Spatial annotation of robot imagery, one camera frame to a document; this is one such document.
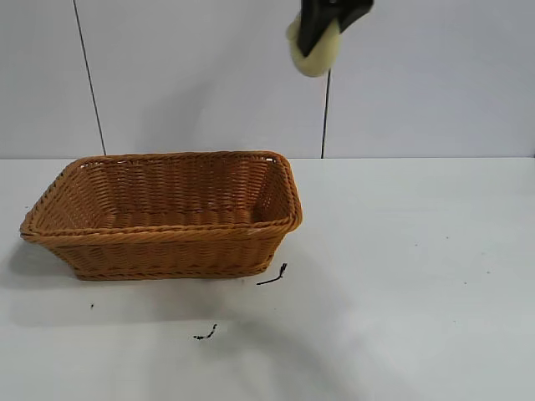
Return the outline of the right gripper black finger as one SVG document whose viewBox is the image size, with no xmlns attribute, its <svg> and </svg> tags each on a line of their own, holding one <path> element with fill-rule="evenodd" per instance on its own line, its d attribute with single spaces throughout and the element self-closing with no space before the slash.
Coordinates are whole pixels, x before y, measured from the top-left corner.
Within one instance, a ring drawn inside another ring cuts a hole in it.
<svg viewBox="0 0 535 401">
<path fill-rule="evenodd" d="M 338 1 L 311 0 L 301 2 L 297 45 L 304 57 L 309 56 L 332 22 L 335 22 L 339 29 L 338 11 Z"/>
<path fill-rule="evenodd" d="M 337 21 L 339 31 L 343 33 L 353 23 L 368 14 L 374 6 L 374 0 L 343 0 L 338 1 Z"/>
</svg>

